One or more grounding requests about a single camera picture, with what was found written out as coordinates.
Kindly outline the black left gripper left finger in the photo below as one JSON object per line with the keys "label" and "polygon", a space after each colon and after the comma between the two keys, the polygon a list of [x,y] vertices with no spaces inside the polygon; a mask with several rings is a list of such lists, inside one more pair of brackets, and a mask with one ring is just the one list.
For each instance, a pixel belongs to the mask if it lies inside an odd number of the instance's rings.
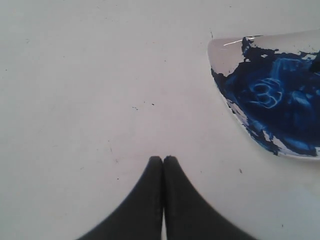
{"label": "black left gripper left finger", "polygon": [[163,162],[150,157],[125,200],[81,240],[160,240],[163,223]]}

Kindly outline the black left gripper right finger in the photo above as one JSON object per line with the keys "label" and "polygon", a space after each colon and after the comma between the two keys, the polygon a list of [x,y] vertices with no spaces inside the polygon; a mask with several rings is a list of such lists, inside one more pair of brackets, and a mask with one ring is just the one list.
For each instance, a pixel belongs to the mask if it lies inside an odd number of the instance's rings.
{"label": "black left gripper right finger", "polygon": [[164,216],[169,240],[253,240],[212,208],[184,173],[178,159],[163,160]]}

